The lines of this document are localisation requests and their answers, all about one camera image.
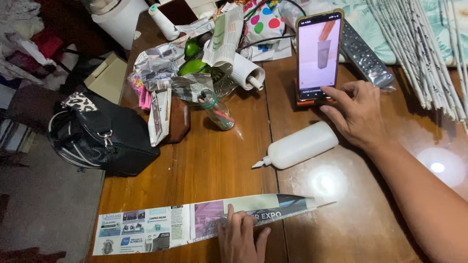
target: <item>smartphone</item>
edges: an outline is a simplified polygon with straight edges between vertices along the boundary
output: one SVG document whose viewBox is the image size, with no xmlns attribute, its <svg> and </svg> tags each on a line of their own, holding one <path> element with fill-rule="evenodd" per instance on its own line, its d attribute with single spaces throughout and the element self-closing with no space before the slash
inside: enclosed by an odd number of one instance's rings
<svg viewBox="0 0 468 263">
<path fill-rule="evenodd" d="M 297 83 L 299 102 L 329 99 L 321 86 L 336 84 L 344 12 L 330 12 L 300 17 L 297 32 Z"/>
</svg>

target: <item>polka dot bag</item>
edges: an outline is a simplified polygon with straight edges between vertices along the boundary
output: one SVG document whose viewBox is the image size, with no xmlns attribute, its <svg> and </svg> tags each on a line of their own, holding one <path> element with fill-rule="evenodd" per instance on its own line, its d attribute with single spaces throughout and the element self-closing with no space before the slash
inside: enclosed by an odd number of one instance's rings
<svg viewBox="0 0 468 263">
<path fill-rule="evenodd" d="M 244 15 L 248 14 L 250 10 L 255 8 L 257 2 L 261 0 L 252 0 L 249 4 L 244 6 Z M 255 42 L 270 37 L 280 37 L 285 30 L 285 22 L 279 15 L 278 8 L 274 8 L 277 1 L 271 1 L 270 6 L 262 4 L 258 7 L 254 14 L 250 14 L 247 21 L 244 34 L 249 39 L 249 42 Z M 272 44 L 279 39 L 262 42 L 262 44 Z"/>
</svg>

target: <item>black handbag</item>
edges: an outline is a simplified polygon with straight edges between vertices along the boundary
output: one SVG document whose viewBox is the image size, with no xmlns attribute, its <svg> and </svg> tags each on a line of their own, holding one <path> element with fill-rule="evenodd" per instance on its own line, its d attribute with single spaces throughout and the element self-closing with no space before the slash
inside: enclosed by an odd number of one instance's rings
<svg viewBox="0 0 468 263">
<path fill-rule="evenodd" d="M 135 176 L 159 156 L 159 148 L 151 147 L 148 124 L 134 110 L 78 92 L 62 106 L 65 110 L 49 122 L 47 137 L 70 164 Z"/>
</svg>

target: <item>tv remote control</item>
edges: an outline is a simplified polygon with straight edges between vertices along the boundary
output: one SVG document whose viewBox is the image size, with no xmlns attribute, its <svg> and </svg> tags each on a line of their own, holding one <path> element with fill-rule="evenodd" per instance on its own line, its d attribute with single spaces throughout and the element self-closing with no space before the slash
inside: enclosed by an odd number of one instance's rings
<svg viewBox="0 0 468 263">
<path fill-rule="evenodd" d="M 343 23 L 341 50 L 374 86 L 383 88 L 393 81 L 394 77 L 388 71 L 387 66 L 369 48 L 346 19 Z"/>
</svg>

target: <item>phone screen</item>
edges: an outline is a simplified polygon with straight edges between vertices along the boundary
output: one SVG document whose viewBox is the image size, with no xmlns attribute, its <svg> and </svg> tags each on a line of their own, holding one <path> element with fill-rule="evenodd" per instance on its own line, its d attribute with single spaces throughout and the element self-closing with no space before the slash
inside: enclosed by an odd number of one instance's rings
<svg viewBox="0 0 468 263">
<path fill-rule="evenodd" d="M 302 100 L 324 98 L 320 87 L 335 87 L 341 19 L 341 13 L 331 13 L 298 23 L 298 85 Z"/>
</svg>

